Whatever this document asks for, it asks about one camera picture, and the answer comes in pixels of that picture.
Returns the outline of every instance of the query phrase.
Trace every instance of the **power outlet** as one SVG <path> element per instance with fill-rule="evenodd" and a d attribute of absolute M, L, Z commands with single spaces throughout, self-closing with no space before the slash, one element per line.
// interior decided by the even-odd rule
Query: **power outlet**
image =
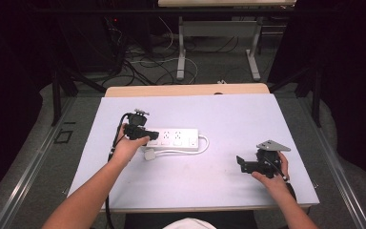
<path fill-rule="evenodd" d="M 196 129 L 147 128 L 147 131 L 159 132 L 158 139 L 147 143 L 149 149 L 198 151 L 198 130 Z"/>

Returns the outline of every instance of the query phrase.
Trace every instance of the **power strip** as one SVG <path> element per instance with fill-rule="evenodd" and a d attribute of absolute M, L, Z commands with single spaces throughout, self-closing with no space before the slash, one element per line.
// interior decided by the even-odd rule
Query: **power strip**
<path fill-rule="evenodd" d="M 147 143 L 147 149 L 154 149 L 155 151 L 198 151 L 197 129 L 148 128 L 147 131 L 159 132 L 158 139 Z"/>

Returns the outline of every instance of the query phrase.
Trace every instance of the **table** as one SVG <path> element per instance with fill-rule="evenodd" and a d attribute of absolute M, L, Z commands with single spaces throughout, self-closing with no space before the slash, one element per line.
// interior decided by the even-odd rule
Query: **table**
<path fill-rule="evenodd" d="M 160 7 L 186 8 L 186 7 L 262 7 L 262 6 L 291 6 L 295 0 L 159 0 Z M 251 37 L 251 48 L 246 50 L 246 55 L 251 68 L 252 78 L 260 80 L 260 73 L 254 59 L 254 53 L 261 33 L 263 18 L 257 17 L 255 21 L 184 21 L 179 17 L 179 59 L 177 63 L 176 78 L 184 78 L 186 50 L 184 49 L 185 36 L 238 36 Z"/>
<path fill-rule="evenodd" d="M 107 162 L 119 119 L 140 108 L 147 128 L 196 128 L 210 140 L 196 156 L 146 161 L 139 149 L 110 192 L 117 213 L 276 208 L 265 188 L 242 174 L 235 156 L 255 161 L 255 145 L 287 147 L 298 203 L 319 203 L 273 94 L 263 84 L 110 88 L 102 98 L 69 195 Z"/>

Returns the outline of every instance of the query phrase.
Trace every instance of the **gray carpet floor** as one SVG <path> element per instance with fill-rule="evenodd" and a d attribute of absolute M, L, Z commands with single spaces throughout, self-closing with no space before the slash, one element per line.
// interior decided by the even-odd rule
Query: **gray carpet floor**
<path fill-rule="evenodd" d="M 194 52 L 218 50 L 230 39 L 230 37 L 207 37 L 189 40 L 187 48 L 191 51 L 187 53 L 187 58 L 190 58 L 192 62 L 186 62 L 186 70 L 188 71 L 186 78 L 178 83 L 194 83 L 190 73 L 197 73 L 195 74 L 196 84 L 212 84 L 221 79 L 227 83 L 252 83 L 253 80 L 250 77 L 248 62 L 244 53 L 244 49 L 249 48 L 248 40 L 239 39 L 236 44 L 234 38 L 224 47 L 225 50 L 231 50 L 230 52 Z M 265 37 L 263 39 L 261 55 L 256 56 L 256 62 L 262 76 L 261 82 L 267 81 L 278 45 L 279 37 Z M 172 57 L 168 57 L 168 59 L 177 56 L 176 52 L 171 49 L 165 50 L 165 47 L 159 47 L 158 49 L 165 55 L 166 52 L 171 54 Z M 135 57 L 130 59 L 131 62 L 141 60 L 142 57 L 137 56 L 137 53 L 134 55 Z M 162 67 L 153 67 L 154 64 L 148 63 L 133 63 L 133 65 L 148 78 L 157 81 L 158 84 L 177 82 L 173 80 L 175 75 L 173 70 L 176 69 L 177 65 L 176 61 L 164 62 Z M 90 75 L 90 78 L 99 80 L 102 76 L 93 74 Z M 110 87 L 125 85 L 130 81 L 130 78 L 128 76 L 118 76 L 105 82 L 103 79 L 101 80 L 98 82 L 103 83 L 105 87 Z M 139 84 L 136 80 L 133 82 L 133 85 Z M 66 197 L 67 189 L 71 186 L 85 141 L 89 135 L 100 97 L 103 96 L 103 94 L 98 94 L 82 83 L 77 83 L 77 86 L 80 93 L 76 98 L 63 96 L 63 104 L 69 106 L 64 111 L 64 117 L 55 129 L 55 135 L 49 139 L 47 139 L 47 136 L 52 132 L 51 121 L 53 114 L 51 86 L 41 91 L 44 104 L 39 118 L 17 159 L 13 162 L 9 172 L 0 184 L 0 214 L 2 214 L 2 210 L 5 208 L 19 180 L 22 179 L 25 170 L 31 164 L 33 157 L 43 150 L 41 148 L 43 143 L 48 141 L 50 144 L 44 149 L 47 153 L 42 159 L 38 171 L 36 171 L 32 186 L 21 199 L 18 208 L 14 209 L 8 228 L 41 227 L 51 211 Z M 302 104 L 310 102 L 310 98 L 296 98 L 293 91 L 294 85 L 288 85 L 275 95 L 311 180 L 318 185 L 316 192 L 321 203 L 310 209 L 309 216 L 320 228 L 358 228 L 330 171 L 330 165 L 324 154 L 325 149 L 314 131 L 310 116 L 302 107 Z M 324 103 L 322 103 L 320 113 L 322 131 L 330 146 L 335 149 L 336 124 L 331 118 L 330 110 Z M 61 143 L 67 140 L 70 133 L 69 142 Z M 356 193 L 356 199 L 366 216 L 366 173 L 342 158 L 339 157 L 338 159 L 341 162 L 341 169 L 345 171 L 345 175 Z M 273 229 L 285 225 L 285 221 L 278 210 L 256 211 L 255 217 L 260 229 Z M 112 221 L 117 228 L 122 228 L 124 216 L 113 214 Z M 92 227 L 106 228 L 104 214 L 98 215 Z"/>

